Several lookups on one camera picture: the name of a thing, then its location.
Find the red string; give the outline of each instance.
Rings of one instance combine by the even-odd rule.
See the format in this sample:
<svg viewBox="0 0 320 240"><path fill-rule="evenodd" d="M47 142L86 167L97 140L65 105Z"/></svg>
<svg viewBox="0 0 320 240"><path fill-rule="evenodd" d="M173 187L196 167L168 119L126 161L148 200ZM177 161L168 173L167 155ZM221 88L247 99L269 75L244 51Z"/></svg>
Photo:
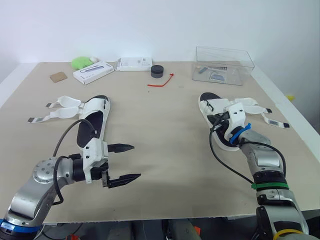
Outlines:
<svg viewBox="0 0 320 240"><path fill-rule="evenodd" d="M168 79L163 85L152 85L152 84L148 84L147 86L148 86L148 87L160 87L160 88L162 88L162 87L164 87L164 86L170 81L170 79L171 79L173 76L174 76L174 74L173 74L173 73L170 73L169 79Z"/></svg>

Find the black lid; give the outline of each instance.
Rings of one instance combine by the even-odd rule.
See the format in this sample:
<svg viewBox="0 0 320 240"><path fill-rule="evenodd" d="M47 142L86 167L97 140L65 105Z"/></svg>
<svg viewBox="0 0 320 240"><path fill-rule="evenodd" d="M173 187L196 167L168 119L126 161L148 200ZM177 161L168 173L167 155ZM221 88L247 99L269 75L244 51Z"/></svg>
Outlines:
<svg viewBox="0 0 320 240"><path fill-rule="evenodd" d="M151 72L153 74L163 74L164 73L164 67L161 65L153 65L151 67Z"/></svg>

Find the transparent container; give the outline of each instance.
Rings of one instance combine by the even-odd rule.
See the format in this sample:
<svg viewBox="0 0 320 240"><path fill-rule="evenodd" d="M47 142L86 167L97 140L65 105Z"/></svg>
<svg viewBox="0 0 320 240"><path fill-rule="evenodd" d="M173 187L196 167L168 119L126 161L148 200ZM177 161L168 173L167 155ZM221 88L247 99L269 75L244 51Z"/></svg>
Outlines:
<svg viewBox="0 0 320 240"><path fill-rule="evenodd" d="M195 81L241 86L255 65L244 50L197 46L192 68Z"/></svg>

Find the yellow object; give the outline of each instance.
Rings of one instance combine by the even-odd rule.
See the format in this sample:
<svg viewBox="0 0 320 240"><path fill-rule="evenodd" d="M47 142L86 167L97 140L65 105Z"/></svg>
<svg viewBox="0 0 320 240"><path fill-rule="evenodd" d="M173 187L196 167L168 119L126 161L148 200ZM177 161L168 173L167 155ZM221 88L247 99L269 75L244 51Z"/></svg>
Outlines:
<svg viewBox="0 0 320 240"><path fill-rule="evenodd" d="M277 240L282 234L303 234L303 232L296 229L283 229L273 236L273 240Z"/></svg>
<svg viewBox="0 0 320 240"><path fill-rule="evenodd" d="M296 99L296 97L293 95L287 95L286 98L289 99L290 102Z"/></svg>

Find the white strap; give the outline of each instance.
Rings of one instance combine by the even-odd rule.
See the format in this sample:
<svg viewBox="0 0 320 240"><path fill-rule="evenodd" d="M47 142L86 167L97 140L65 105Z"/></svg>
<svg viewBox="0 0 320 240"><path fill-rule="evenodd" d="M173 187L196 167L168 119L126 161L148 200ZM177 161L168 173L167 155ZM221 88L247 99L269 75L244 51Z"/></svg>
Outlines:
<svg viewBox="0 0 320 240"><path fill-rule="evenodd" d="M46 105L47 108L52 109L55 107L62 106L64 108L71 108L71 107L81 107L81 104L83 104L80 100L69 97L69 96L60 96L54 103L48 103Z"/></svg>
<svg viewBox="0 0 320 240"><path fill-rule="evenodd" d="M48 121L49 119L53 119L53 118L69 119L69 118L72 118L75 115L80 114L80 113L82 113L82 110L77 106L59 108L56 111L50 112L50 114L48 116L30 117L28 122L31 124L35 124L35 123L41 123L44 121Z"/></svg>
<svg viewBox="0 0 320 240"><path fill-rule="evenodd" d="M261 114L264 121L269 125L276 126L283 129L290 127L288 123L267 118L265 114L271 113L271 110L270 109L268 110L267 108L259 106L258 102L251 97L236 98L234 101L231 101L231 102L242 103L243 110L248 114Z"/></svg>
<svg viewBox="0 0 320 240"><path fill-rule="evenodd" d="M261 113L261 115L262 115L264 121L269 125L276 126L276 127L283 128L283 129L290 128L289 123L269 119L265 116L264 113Z"/></svg>

